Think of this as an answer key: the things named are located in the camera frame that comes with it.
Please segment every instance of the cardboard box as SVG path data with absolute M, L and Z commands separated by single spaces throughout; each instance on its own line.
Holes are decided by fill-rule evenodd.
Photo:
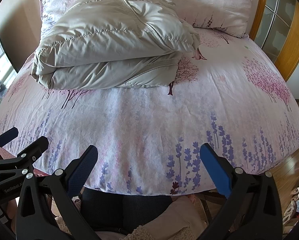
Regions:
M 296 225 L 296 223 L 298 222 L 299 218 L 292 218 L 290 219 L 286 224 L 285 224 L 285 227 L 284 227 L 284 230 L 283 230 L 283 234 L 288 234 L 292 229 L 293 227 Z

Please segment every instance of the bed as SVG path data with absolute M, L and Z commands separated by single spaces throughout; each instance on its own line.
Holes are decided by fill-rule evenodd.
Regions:
M 169 87 L 49 90 L 30 76 L 32 54 L 0 105 L 0 133 L 19 130 L 1 153 L 46 136 L 34 166 L 52 174 L 92 144 L 99 158 L 85 186 L 134 195 L 215 188 L 199 157 L 206 142 L 247 173 L 276 166 L 299 148 L 299 108 L 284 79 L 248 35 L 195 30 L 206 60 L 183 54 Z

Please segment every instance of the wooden floor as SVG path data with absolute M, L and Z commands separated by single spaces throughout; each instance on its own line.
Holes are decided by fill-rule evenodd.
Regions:
M 299 149 L 289 156 L 278 166 L 270 170 L 273 174 L 278 194 L 281 201 L 282 213 L 285 212 L 287 206 L 291 202 L 290 192 L 294 187 L 299 186 Z M 220 209 L 220 206 L 207 201 L 211 216 L 215 217 Z M 200 206 L 197 205 L 197 210 L 203 221 L 206 220 Z

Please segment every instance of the glass cabinet door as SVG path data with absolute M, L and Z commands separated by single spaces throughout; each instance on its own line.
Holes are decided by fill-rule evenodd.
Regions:
M 293 22 L 296 0 L 266 0 L 255 43 L 274 63 L 281 52 Z

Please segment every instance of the blue gripper pad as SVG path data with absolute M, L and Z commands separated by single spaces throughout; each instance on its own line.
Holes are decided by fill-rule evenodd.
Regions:
M 11 128 L 5 133 L 0 135 L 0 147 L 8 144 L 10 141 L 15 139 L 18 136 L 18 129 L 16 127 Z
M 208 143 L 201 146 L 199 153 L 209 176 L 217 188 L 218 193 L 224 195 L 228 199 L 232 192 L 231 180 L 217 160 L 219 157 Z
M 74 168 L 67 178 L 67 195 L 69 197 L 72 198 L 80 194 L 82 187 L 97 162 L 97 158 L 97 148 L 90 145 L 79 159 L 73 160 L 69 164 L 68 167 Z

